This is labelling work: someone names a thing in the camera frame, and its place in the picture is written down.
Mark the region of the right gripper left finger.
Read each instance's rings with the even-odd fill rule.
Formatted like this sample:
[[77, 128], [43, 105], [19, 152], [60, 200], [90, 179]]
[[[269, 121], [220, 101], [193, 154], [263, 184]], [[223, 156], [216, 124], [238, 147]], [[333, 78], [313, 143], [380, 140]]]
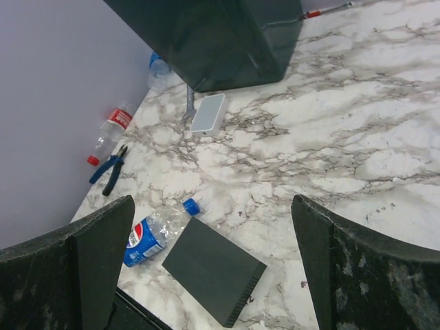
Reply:
[[1, 250], [2, 329], [106, 329], [135, 213], [132, 196]]

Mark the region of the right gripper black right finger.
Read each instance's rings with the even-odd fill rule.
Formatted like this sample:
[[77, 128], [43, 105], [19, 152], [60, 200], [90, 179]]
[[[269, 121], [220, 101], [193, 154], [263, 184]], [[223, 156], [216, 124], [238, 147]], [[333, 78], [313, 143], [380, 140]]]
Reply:
[[439, 252], [296, 195], [291, 216], [320, 329], [438, 329]]

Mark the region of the Pepsi bottle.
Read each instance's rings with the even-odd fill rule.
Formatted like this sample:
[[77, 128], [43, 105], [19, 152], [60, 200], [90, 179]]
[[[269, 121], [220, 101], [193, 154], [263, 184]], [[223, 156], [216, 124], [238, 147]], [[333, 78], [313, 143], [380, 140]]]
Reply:
[[190, 198], [146, 216], [129, 234], [123, 263], [134, 267], [152, 258], [175, 240], [188, 221], [200, 212], [199, 204]]

